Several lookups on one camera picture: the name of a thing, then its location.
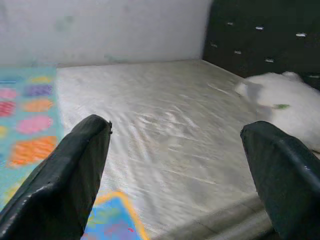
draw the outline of dark headboard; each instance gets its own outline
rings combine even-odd
[[[203,59],[241,77],[291,71],[320,90],[320,1],[214,0]]]

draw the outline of mattress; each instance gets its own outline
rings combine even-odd
[[[64,133],[91,114],[112,121],[98,195],[125,192],[153,238],[256,193],[239,80],[202,60],[60,68]]]

